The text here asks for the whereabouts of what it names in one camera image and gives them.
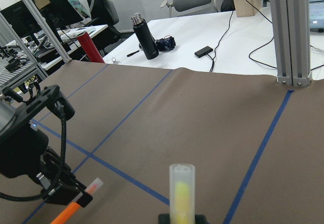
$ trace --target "brown table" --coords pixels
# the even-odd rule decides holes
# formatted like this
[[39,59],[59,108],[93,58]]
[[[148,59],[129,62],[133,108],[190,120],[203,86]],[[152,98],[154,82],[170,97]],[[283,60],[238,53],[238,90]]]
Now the brown table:
[[[73,61],[42,82],[52,84],[76,111],[67,163],[85,185],[104,181],[68,223],[157,223],[173,163],[196,166],[196,213],[209,223],[324,219],[322,81],[292,92],[272,76]],[[35,120],[59,152],[59,120]],[[40,190],[25,176],[0,181],[8,194]],[[0,200],[0,223],[50,223],[64,209],[41,203]]]

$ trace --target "black thermos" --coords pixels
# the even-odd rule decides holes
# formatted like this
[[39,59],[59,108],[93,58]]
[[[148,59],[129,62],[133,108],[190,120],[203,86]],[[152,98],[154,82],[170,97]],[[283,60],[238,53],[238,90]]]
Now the black thermos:
[[141,14],[136,13],[131,17],[133,22],[133,29],[141,44],[147,59],[152,59],[158,56],[158,50],[155,40],[148,29],[146,21],[141,17]]

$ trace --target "clear plastic tube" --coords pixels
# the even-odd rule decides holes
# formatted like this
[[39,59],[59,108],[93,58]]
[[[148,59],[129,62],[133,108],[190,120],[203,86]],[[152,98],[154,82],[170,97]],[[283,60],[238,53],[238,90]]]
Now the clear plastic tube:
[[171,224],[194,224],[195,167],[191,164],[170,166]]

